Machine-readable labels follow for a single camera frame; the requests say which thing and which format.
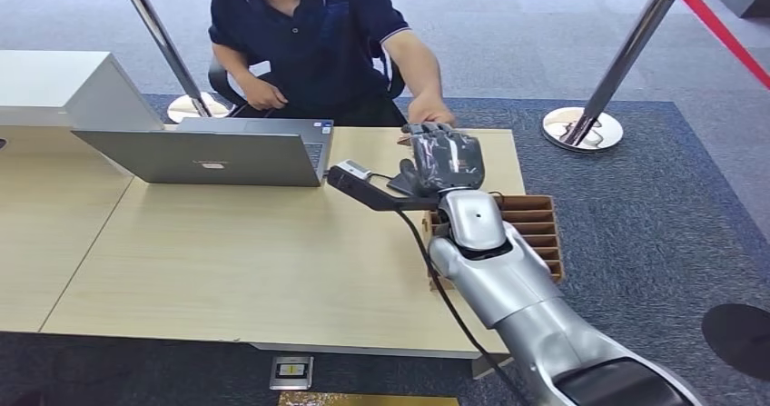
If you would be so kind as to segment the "person's left hand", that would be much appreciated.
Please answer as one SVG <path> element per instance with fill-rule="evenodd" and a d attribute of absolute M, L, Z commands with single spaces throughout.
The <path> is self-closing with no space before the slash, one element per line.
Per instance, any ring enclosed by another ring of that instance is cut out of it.
<path fill-rule="evenodd" d="M 415 96 L 408 106 L 411 124 L 441 123 L 456 125 L 456 117 L 445 105 L 439 94 L 423 93 Z"/>

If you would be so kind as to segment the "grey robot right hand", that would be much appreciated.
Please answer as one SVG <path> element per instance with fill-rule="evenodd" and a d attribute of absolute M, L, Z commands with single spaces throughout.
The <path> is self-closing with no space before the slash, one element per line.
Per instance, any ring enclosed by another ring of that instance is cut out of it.
<path fill-rule="evenodd" d="M 439 122 L 405 124 L 401 131 L 412 157 L 400 161 L 400 174 L 412 194 L 429 197 L 481 187 L 486 171 L 478 138 Z"/>

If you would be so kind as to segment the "person's right hand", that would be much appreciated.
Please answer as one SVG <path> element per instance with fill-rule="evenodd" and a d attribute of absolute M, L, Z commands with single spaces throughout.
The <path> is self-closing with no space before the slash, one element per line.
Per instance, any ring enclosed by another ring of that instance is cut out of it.
<path fill-rule="evenodd" d="M 288 103 L 276 86 L 255 76 L 249 75 L 237 83 L 244 91 L 246 101 L 255 109 L 281 109 Z"/>

